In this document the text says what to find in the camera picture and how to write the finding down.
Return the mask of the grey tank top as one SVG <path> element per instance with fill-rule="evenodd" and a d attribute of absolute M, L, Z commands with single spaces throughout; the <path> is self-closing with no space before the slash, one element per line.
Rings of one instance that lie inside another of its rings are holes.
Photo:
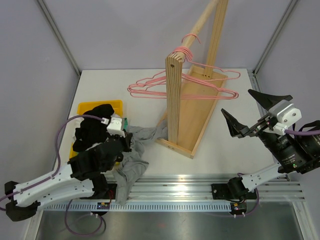
<path fill-rule="evenodd" d="M 122 162 L 112 171 L 117 184 L 115 202 L 120 206 L 126 204 L 133 185 L 149 167 L 149 163 L 143 160 L 145 147 L 153 144 L 157 139 L 168 137 L 167 120 L 161 121 L 156 127 L 129 125 L 127 130 L 132 133 L 131 152 L 123 153 Z"/>

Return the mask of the green tank top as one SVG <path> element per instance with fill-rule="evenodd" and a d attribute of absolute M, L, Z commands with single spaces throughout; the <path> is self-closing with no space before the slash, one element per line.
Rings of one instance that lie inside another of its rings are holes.
<path fill-rule="evenodd" d="M 129 126 L 128 119 L 125 117 L 123 118 L 123 129 L 127 131 L 128 126 Z"/>

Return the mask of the white tank top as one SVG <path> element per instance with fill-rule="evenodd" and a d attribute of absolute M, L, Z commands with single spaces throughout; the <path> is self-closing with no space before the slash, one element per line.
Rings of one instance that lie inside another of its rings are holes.
<path fill-rule="evenodd" d="M 107 126 L 101 123 L 102 118 L 111 119 L 111 116 L 102 116 L 100 119 L 84 117 L 75 128 L 75 141 L 73 150 L 83 152 L 95 144 L 104 143 L 109 138 L 115 138 L 116 135 L 110 135 L 107 132 Z"/>

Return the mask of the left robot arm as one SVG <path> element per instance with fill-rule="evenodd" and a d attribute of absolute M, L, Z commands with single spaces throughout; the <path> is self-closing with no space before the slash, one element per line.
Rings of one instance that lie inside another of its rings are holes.
<path fill-rule="evenodd" d="M 125 136 L 113 135 L 52 171 L 34 180 L 18 183 L 9 181 L 4 185 L 9 202 L 5 205 L 6 215 L 19 222 L 33 217 L 37 211 L 53 204 L 73 199 L 103 199 L 111 197 L 110 187 L 104 175 L 129 153 L 132 133 Z"/>

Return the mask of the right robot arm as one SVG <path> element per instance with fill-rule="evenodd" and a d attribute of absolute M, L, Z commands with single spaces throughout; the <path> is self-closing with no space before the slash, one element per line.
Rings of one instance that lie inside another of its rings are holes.
<path fill-rule="evenodd" d="M 291 95 L 271 95 L 253 89 L 248 93 L 267 114 L 248 127 L 222 109 L 229 133 L 233 138 L 259 138 L 277 162 L 254 173 L 233 177 L 227 183 L 213 183 L 214 200 L 243 203 L 256 199 L 258 195 L 253 191 L 258 186 L 285 174 L 305 174 L 320 166 L 320 122 L 316 120 L 295 130 L 302 112 L 293 104 Z"/>

